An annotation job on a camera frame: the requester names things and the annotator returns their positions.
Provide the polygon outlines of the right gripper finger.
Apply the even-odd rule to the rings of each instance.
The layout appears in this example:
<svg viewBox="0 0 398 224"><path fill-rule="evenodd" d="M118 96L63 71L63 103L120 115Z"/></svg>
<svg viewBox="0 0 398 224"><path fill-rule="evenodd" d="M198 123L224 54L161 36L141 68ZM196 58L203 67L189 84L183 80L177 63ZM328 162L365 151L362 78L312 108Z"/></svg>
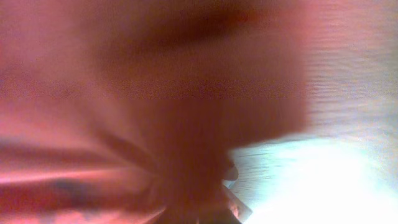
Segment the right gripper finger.
<svg viewBox="0 0 398 224"><path fill-rule="evenodd" d="M228 198L228 207L200 217L198 224L243 224L252 215L252 210L230 189L223 187L223 193Z"/></svg>

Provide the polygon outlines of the red soccer t-shirt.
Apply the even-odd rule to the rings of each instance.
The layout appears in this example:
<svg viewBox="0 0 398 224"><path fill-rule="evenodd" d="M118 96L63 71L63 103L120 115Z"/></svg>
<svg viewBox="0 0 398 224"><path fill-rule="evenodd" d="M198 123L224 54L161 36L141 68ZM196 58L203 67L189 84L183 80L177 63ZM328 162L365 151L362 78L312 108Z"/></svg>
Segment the red soccer t-shirt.
<svg viewBox="0 0 398 224"><path fill-rule="evenodd" d="M304 1L1 1L1 222L198 223L301 131Z"/></svg>

